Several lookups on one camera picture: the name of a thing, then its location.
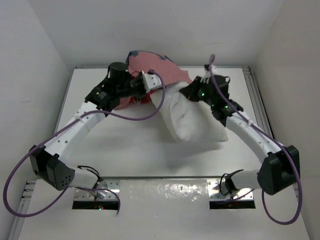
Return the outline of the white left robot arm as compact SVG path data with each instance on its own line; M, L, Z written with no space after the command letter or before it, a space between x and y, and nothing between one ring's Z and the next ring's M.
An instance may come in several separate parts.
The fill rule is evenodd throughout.
M150 85L146 72L132 74L127 64L113 62L106 77L88 93L67 125L30 149L33 172L58 191L68 187L92 189L98 176L71 167L70 156L86 135L120 105L121 99L144 97L150 92Z

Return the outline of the red pink patterned pillowcase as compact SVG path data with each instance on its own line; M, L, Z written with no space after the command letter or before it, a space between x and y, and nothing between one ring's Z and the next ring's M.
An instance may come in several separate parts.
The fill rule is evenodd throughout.
M130 51L126 64L130 74L154 70L158 73L166 86L166 93L161 108L163 113L172 111L185 112L188 109L186 98L179 92L183 87L189 85L192 80L186 70L181 69L167 55L151 51Z

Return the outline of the white pillow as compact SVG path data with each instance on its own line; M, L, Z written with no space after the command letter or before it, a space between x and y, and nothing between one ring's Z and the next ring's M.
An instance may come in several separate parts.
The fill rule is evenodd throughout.
M186 86L188 83L180 82L165 89L159 112L171 136L177 142L227 142L227 131L212 116L210 107L204 102L192 102L180 93Z

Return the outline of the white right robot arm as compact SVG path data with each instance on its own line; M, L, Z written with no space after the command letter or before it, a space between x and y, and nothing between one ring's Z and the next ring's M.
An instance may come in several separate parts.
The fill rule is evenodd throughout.
M228 194L242 188L261 189L275 195L300 180L299 151L293 145L277 143L255 125L243 107L229 98L228 76L197 76L180 93L191 102L204 102L213 117L235 133L257 156L259 170L236 170L225 175L224 187Z

